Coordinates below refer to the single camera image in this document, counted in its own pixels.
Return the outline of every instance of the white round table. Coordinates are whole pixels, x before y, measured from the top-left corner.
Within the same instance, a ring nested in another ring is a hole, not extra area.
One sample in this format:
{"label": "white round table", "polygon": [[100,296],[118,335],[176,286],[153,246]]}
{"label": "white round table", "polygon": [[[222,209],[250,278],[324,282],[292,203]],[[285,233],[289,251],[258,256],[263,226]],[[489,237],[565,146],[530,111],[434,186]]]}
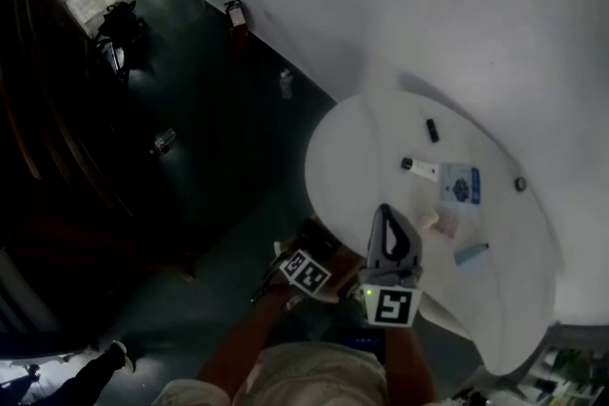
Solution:
{"label": "white round table", "polygon": [[[425,125],[430,118],[440,135],[436,144]],[[403,157],[480,170],[481,205],[442,202],[460,215],[454,239],[421,231],[419,287],[461,325],[490,373],[508,374],[533,353],[552,319],[554,251],[534,194],[516,191],[517,169],[477,127],[445,106],[403,91],[345,100],[325,115],[306,153],[313,208],[339,240],[365,256],[381,203],[403,212],[415,226],[439,203],[438,185],[402,170]],[[455,264],[455,251],[485,242],[488,251]]]}

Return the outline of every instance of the person's arm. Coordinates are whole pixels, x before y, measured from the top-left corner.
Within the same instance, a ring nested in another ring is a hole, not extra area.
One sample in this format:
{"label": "person's arm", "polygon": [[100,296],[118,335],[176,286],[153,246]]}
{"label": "person's arm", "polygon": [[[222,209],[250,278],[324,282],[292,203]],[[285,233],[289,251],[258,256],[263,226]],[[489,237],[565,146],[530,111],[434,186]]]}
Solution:
{"label": "person's arm", "polygon": [[391,406],[423,406],[438,401],[433,378],[410,329],[385,330],[384,369]]}
{"label": "person's arm", "polygon": [[199,379],[218,386],[232,400],[256,364],[266,337],[292,295],[293,289],[286,285],[261,297],[204,365]]}

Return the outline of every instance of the dark floor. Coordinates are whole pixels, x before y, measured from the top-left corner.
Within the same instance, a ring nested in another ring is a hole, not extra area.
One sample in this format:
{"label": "dark floor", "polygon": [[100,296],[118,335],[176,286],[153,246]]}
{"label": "dark floor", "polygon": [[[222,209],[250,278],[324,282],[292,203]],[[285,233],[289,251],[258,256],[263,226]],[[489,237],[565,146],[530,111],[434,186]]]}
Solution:
{"label": "dark floor", "polygon": [[[332,101],[296,74],[285,101],[285,61],[255,38],[238,61],[223,19],[198,0],[137,0],[150,25],[147,66],[131,73],[128,98],[142,147],[172,127],[178,140],[150,164],[160,225],[185,225],[210,248],[197,279],[159,275],[108,320],[102,345],[123,338],[142,354],[137,372],[117,373],[99,405],[149,404],[164,384],[194,377],[219,340],[249,309],[272,258],[272,243],[312,213],[304,160],[310,134]],[[442,396],[480,364],[467,340],[418,319],[416,330]]]}

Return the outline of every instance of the fire extinguisher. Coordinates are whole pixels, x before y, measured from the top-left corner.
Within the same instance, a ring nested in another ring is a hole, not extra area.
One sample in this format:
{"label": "fire extinguisher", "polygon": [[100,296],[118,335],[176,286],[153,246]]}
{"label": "fire extinguisher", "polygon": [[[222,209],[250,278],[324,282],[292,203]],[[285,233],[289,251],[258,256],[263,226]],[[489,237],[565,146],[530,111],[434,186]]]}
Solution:
{"label": "fire extinguisher", "polygon": [[228,31],[230,32],[230,41],[235,54],[242,54],[247,47],[247,28],[246,17],[242,8],[241,0],[231,0],[225,3],[226,20],[228,22]]}

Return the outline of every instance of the white wall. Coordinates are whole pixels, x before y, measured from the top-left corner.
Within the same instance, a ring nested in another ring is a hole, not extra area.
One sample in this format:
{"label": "white wall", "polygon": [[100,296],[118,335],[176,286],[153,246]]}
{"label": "white wall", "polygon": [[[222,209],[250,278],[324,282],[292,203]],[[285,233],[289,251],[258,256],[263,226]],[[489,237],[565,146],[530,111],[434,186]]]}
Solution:
{"label": "white wall", "polygon": [[556,232],[557,317],[609,322],[609,0],[243,1],[255,32],[335,99],[436,92],[483,124]]}

